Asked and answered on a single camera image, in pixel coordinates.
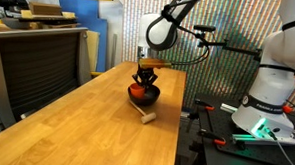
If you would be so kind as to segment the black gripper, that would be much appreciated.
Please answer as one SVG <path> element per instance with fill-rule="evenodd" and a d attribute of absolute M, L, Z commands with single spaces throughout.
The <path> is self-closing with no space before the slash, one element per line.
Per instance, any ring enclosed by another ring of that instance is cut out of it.
<path fill-rule="evenodd" d="M 143 85 L 140 80 L 147 80 L 146 84 Z M 140 87 L 145 87 L 145 89 L 149 89 L 152 84 L 158 79 L 158 76 L 154 74 L 152 69 L 148 68 L 139 68 L 137 70 L 137 74 L 132 75 L 132 78 L 136 81 L 136 84 Z"/>

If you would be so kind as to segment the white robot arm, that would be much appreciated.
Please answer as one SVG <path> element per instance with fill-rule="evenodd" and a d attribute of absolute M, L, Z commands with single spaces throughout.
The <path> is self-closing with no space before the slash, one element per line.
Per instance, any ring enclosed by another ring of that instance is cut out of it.
<path fill-rule="evenodd" d="M 138 72 L 133 76 L 138 85 L 151 87 L 157 79 L 153 70 L 170 65 L 158 59 L 157 53 L 173 47 L 181 21 L 197 1 L 173 0 L 160 14 L 140 17 Z M 283 143 L 293 144 L 294 125 L 282 109 L 295 86 L 295 0 L 281 0 L 279 12 L 282 29 L 264 39 L 255 81 L 231 118 L 255 138 L 267 140 L 273 134 Z"/>

